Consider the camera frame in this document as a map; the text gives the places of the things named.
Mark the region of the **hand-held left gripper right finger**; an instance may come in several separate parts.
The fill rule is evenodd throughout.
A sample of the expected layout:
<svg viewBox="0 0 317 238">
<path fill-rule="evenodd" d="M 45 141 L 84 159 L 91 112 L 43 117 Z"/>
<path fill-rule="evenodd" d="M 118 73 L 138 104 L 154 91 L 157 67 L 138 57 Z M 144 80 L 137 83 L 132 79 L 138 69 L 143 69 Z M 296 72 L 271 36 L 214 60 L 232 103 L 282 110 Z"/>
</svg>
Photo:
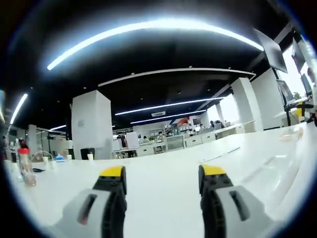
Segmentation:
<svg viewBox="0 0 317 238">
<path fill-rule="evenodd" d="M 242 186 L 234 186 L 217 166 L 198 168 L 200 207 L 206 238 L 264 237 L 274 221 L 264 205 Z"/>
</svg>

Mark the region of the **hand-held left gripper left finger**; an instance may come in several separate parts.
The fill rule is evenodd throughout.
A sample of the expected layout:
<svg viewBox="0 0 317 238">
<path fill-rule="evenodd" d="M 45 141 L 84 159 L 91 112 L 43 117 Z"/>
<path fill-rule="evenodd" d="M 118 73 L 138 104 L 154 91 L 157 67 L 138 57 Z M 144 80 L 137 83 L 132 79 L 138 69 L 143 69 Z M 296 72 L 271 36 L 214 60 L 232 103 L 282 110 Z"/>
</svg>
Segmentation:
<svg viewBox="0 0 317 238">
<path fill-rule="evenodd" d="M 122 238 L 127 210 L 126 168 L 103 170 L 93 188 L 65 205 L 62 218 L 51 226 L 53 238 Z"/>
</svg>

